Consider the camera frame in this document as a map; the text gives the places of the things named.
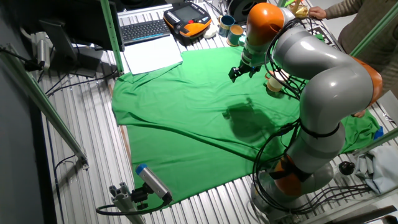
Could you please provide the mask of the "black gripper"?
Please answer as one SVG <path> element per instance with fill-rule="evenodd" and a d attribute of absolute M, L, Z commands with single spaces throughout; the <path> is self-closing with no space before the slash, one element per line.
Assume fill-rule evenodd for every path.
<path fill-rule="evenodd" d="M 245 73 L 249 73 L 249 77 L 252 78 L 255 73 L 261 70 L 261 66 L 250 66 L 245 63 L 245 61 L 241 60 L 239 63 L 239 67 L 232 67 L 228 73 L 230 80 L 234 83 L 238 77 Z"/>

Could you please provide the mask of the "person's right hand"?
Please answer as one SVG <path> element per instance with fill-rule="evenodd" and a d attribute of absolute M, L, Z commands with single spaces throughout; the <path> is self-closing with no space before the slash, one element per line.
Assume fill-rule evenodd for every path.
<path fill-rule="evenodd" d="M 311 7 L 308 10 L 308 16 L 314 19 L 326 19 L 326 11 L 318 6 Z"/>

